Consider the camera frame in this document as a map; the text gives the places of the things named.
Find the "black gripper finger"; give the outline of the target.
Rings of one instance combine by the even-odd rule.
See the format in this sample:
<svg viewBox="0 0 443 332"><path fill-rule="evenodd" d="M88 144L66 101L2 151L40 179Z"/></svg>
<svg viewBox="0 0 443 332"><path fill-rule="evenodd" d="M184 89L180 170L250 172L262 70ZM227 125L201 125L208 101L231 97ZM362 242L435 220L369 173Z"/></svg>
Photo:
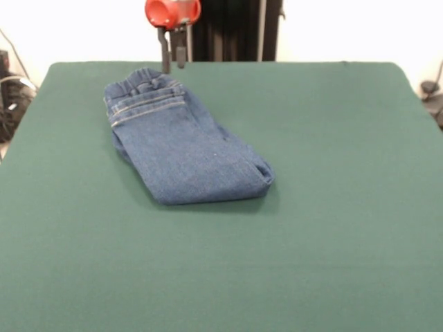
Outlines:
<svg viewBox="0 0 443 332"><path fill-rule="evenodd" d="M163 73L170 73L170 50L169 43L166 38L167 32L167 30L157 30L158 41L161 45L161 63Z"/></svg>
<svg viewBox="0 0 443 332"><path fill-rule="evenodd" d="M185 26L178 27L175 32L176 41L176 61L178 68L185 68L187 61L187 28Z"/></svg>

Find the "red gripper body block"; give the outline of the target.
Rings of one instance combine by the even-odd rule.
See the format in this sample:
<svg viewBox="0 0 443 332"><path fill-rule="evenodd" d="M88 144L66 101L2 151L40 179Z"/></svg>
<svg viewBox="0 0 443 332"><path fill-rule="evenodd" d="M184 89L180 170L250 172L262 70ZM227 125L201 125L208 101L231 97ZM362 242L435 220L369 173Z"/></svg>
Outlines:
<svg viewBox="0 0 443 332"><path fill-rule="evenodd" d="M199 0L147 0L145 16L156 28L175 29L194 24L201 14Z"/></svg>

